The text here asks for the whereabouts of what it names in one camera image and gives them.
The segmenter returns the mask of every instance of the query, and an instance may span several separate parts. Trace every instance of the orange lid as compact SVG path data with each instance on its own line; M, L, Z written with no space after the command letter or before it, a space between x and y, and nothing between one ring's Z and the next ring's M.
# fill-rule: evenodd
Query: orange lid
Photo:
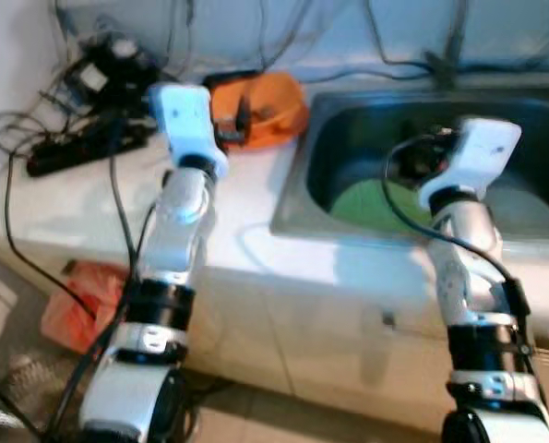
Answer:
M249 139L243 148L265 148L283 144L307 127L309 110L301 85L289 74L273 72L219 85L212 91L212 118L215 123L234 121L242 98L251 112ZM239 148L227 144L228 148Z

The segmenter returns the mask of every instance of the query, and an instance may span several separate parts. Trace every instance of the red plastic bag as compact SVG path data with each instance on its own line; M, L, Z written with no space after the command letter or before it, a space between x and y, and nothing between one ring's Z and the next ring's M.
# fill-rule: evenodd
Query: red plastic bag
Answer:
M55 293L46 306L41 332L63 346L85 353L110 323L125 285L123 268L80 261L69 273L67 287L96 314L92 319L64 291Z

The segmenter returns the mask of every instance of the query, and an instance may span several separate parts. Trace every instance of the sink basin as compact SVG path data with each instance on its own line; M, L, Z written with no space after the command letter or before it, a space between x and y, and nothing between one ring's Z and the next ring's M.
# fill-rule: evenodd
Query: sink basin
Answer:
M506 249L525 252L538 246L539 253L549 251L548 89L393 90L316 96L272 231L375 245L420 241L402 230L379 229L374 221L363 226L330 213L350 186L380 177L384 157L397 143L432 126L456 127L466 115L506 119L522 127L521 141L504 174L490 186L486 202ZM526 229L501 220L506 217L534 222Z

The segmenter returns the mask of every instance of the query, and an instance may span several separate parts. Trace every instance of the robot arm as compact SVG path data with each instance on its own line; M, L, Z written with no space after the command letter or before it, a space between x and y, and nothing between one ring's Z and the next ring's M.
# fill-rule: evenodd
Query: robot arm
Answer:
M137 295L116 329L79 413L81 441L178 443L185 440L185 383L194 278L214 223L214 188L227 159L213 137L209 92L161 86L156 114L175 171L156 203L138 262Z
M480 199L504 170L519 133L509 122L466 120L448 168L419 193L435 230L498 261L502 239ZM516 283L460 246L436 239L429 252L453 364L447 386L457 403L443 442L549 443L549 414L526 332L528 304Z

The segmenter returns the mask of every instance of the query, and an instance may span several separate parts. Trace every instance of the kitchen counter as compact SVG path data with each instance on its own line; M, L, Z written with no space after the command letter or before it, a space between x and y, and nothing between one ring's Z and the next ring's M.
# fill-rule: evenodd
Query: kitchen counter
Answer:
M386 88L387 82L351 83L344 89L374 87ZM308 99L324 89L309 87ZM420 247L339 245L270 232L295 149L293 141L230 155L230 174L217 186L218 220L209 238L208 268L340 284L346 290L368 291L371 296L381 292L406 303L413 293L431 292L432 270ZM145 149L118 156L116 164L127 218L138 238L147 208L161 190L161 178L173 166L161 136L151 138ZM126 264L107 161L39 179L27 176L22 161L16 165L10 213L14 238L23 250ZM5 180L6 161L0 153L0 246L6 245ZM337 272L340 256L353 264L341 276ZM533 309L549 316L549 260L546 266L541 260L511 260L507 257L506 262L523 279Z
M360 87L370 89L371 83ZM310 88L309 99L318 90ZM450 404L442 388L449 362L425 250L272 234L270 221L295 149L293 141L230 156L230 174L217 186L218 220L201 275L192 364L308 400L437 430ZM172 167L163 138L118 156L116 165L127 218L138 238L161 178ZM0 154L0 248L7 247L5 180L6 160ZM18 161L10 212L14 238L27 255L126 263L107 161L36 180ZM505 261L524 283L533 320L549 334L549 260ZM397 313L398 332L429 337L429 342L415 338L400 351L383 351L389 341L376 338L385 337L381 314L387 311ZM409 355L426 344L434 352L436 340L439 357L428 362L427 372L407 375L415 386L428 385L437 370L436 383L395 394L404 386L400 370L413 365ZM396 357L401 353L403 360ZM438 361L444 364L436 369ZM427 406L425 401L437 403Z

